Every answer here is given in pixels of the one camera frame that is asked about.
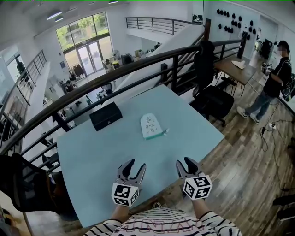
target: wood plank floor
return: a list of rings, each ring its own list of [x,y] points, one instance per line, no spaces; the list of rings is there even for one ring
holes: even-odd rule
[[[294,132],[293,124],[278,122],[277,130],[273,133],[266,131],[264,149],[267,150],[262,149],[260,128],[271,117],[278,100],[272,102],[274,105],[269,107],[259,125],[236,113],[237,105],[247,107],[253,103],[257,96],[254,89],[257,92],[262,90],[262,86],[257,82],[261,77],[259,72],[254,75],[254,79],[246,85],[243,96],[240,96],[240,86],[237,87],[235,103],[225,118],[226,127],[222,127],[214,118],[210,119],[225,138],[201,162],[203,171],[213,182],[213,190],[206,199],[208,206],[222,217],[235,222],[244,236],[282,235],[289,221],[281,223],[276,218],[277,212],[283,207],[272,206],[272,201],[277,196],[295,193],[284,193],[279,188],[295,186],[294,167],[286,148]],[[291,113],[283,104],[278,105],[272,121],[280,119],[292,120]],[[280,186],[274,158],[279,165]],[[180,184],[181,181],[176,181],[144,205],[132,209],[131,213],[149,209],[154,201],[159,201],[164,206],[194,215],[190,200],[182,197]],[[80,236],[88,230],[83,229],[78,221],[62,221],[53,212],[29,212],[27,216],[36,236]]]

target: blue tabletop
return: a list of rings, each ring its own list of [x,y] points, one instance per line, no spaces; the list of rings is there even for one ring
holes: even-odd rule
[[[130,177],[147,164],[136,206],[177,180],[177,159],[191,157],[199,162],[224,137],[165,85],[118,107],[123,118],[113,124],[96,131],[89,119],[57,141],[65,184],[83,227],[111,216],[112,184],[121,164],[135,158]],[[170,129],[166,136],[143,138],[140,119],[146,113],[153,113],[163,130]]]

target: striped shirt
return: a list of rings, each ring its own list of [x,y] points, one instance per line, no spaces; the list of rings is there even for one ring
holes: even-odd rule
[[[207,212],[200,220],[179,210],[155,208],[130,217],[124,223],[107,220],[96,225],[85,236],[242,236],[229,220]]]

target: jeans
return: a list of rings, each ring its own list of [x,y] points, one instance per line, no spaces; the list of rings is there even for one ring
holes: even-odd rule
[[[266,113],[268,106],[273,99],[273,97],[270,97],[264,91],[262,91],[261,94],[255,99],[255,102],[252,104],[252,106],[245,110],[245,114],[250,115],[260,108],[260,111],[256,115],[256,119],[260,120]]]

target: backpack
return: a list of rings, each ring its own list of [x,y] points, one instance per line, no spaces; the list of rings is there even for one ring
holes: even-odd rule
[[[282,64],[282,67],[283,67],[283,65],[285,63],[289,64],[290,67],[291,67],[291,70],[292,70],[291,62],[289,60],[284,61],[283,64]],[[290,95],[293,92],[294,88],[295,88],[295,76],[294,76],[294,74],[291,74],[291,77],[288,79],[288,81],[286,83],[283,84],[283,86],[281,88],[281,92],[282,92],[283,98],[286,101],[290,101],[291,100],[291,96]]]

